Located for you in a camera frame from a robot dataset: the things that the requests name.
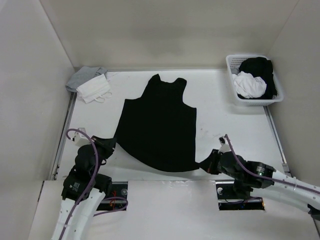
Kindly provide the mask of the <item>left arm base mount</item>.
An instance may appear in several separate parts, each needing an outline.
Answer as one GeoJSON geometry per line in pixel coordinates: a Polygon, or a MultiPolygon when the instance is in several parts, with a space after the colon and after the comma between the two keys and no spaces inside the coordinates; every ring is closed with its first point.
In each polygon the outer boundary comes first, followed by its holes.
{"type": "Polygon", "coordinates": [[[97,211],[113,211],[123,208],[128,197],[128,182],[113,182],[109,193],[99,204],[97,211]]]}

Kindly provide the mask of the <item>black tank top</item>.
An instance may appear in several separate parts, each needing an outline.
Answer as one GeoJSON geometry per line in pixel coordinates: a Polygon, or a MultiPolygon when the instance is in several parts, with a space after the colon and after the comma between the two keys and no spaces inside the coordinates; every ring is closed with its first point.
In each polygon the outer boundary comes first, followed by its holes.
{"type": "Polygon", "coordinates": [[[197,109],[183,102],[187,81],[151,77],[141,97],[126,99],[115,131],[118,145],[141,163],[168,173],[198,170],[197,109]]]}

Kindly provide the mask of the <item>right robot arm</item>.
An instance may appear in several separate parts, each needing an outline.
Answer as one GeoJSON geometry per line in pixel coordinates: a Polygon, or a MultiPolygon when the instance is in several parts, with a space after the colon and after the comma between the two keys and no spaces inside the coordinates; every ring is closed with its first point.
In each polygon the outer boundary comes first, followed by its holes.
{"type": "Polygon", "coordinates": [[[269,198],[307,212],[320,220],[320,188],[290,177],[274,167],[244,160],[232,151],[214,149],[199,167],[211,175],[225,174],[233,178],[229,189],[237,199],[269,198]]]}

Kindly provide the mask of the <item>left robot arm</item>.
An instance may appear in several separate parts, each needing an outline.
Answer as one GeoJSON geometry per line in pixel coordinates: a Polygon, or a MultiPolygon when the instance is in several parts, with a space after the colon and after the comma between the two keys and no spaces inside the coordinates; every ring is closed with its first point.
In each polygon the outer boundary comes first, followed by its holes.
{"type": "Polygon", "coordinates": [[[53,240],[83,240],[102,200],[112,195],[112,178],[98,173],[116,147],[115,138],[93,136],[81,146],[63,182],[53,240]]]}

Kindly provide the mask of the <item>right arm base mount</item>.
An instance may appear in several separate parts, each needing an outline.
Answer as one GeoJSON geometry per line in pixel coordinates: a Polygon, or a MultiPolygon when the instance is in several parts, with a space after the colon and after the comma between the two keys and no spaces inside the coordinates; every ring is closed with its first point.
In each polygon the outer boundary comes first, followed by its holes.
{"type": "Polygon", "coordinates": [[[218,209],[220,211],[264,211],[261,197],[239,197],[233,189],[233,181],[216,182],[218,209]]]}

